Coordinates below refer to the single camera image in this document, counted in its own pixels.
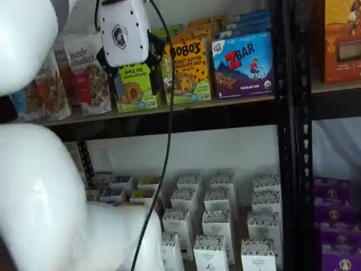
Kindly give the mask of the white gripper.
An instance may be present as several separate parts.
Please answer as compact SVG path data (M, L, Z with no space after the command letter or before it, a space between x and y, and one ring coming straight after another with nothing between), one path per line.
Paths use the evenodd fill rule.
M149 31L149 20L140 0L101 1L100 34L103 47L96 58L107 74L109 90L118 99L118 72L123 65L146 61L153 95L163 89L161 59L165 40Z

